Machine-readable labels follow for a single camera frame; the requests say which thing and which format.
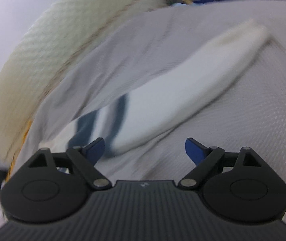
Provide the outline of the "grey bed duvet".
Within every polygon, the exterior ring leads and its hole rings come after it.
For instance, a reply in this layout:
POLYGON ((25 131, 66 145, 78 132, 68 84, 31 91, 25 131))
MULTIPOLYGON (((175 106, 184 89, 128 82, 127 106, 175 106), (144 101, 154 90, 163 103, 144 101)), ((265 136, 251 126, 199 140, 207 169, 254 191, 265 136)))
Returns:
POLYGON ((131 18, 86 53, 45 98, 14 171, 70 123, 167 73, 251 19, 264 25, 270 38, 222 94, 152 140, 123 154, 106 154, 98 167, 112 180, 177 180, 192 167, 184 141, 193 137, 231 151, 250 146, 286 182, 286 0, 184 5, 131 18))

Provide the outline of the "cream quilted headboard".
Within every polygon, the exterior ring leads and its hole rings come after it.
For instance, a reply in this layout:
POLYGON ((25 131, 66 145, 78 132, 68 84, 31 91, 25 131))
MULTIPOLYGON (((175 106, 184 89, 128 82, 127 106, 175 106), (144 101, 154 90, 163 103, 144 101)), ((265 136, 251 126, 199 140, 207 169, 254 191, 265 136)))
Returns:
POLYGON ((128 18, 165 0, 57 0, 33 23, 0 72, 0 159, 10 162, 47 94, 128 18))

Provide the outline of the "white blue striped fleece sweater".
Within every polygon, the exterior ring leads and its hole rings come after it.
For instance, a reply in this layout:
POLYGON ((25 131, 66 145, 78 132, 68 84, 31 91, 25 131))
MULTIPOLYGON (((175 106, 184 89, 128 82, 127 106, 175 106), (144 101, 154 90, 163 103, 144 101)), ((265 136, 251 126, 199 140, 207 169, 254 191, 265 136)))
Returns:
POLYGON ((268 29, 252 19, 231 28, 177 67, 81 116, 41 146, 61 152, 101 137, 107 155, 134 149, 176 127, 222 94, 269 38, 268 29))

